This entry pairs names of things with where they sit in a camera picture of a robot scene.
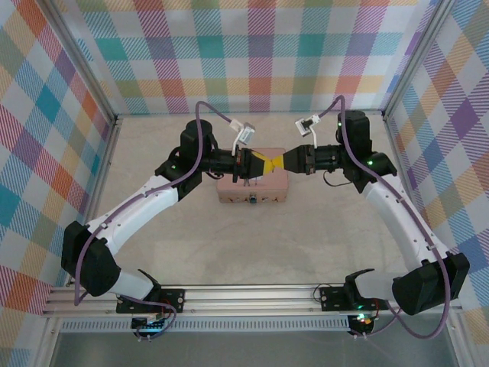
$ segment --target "colorful plaid backdrop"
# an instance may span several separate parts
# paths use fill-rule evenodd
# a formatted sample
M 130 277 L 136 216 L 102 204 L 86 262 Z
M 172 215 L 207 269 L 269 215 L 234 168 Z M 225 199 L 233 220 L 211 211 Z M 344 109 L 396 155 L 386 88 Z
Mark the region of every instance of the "colorful plaid backdrop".
M 23 366 L 109 126 L 34 0 L 0 9 L 0 365 Z
M 120 113 L 380 109 L 437 0 L 56 0 Z
M 489 1 L 459 0 L 390 127 L 416 205 L 471 263 L 461 297 L 489 360 Z

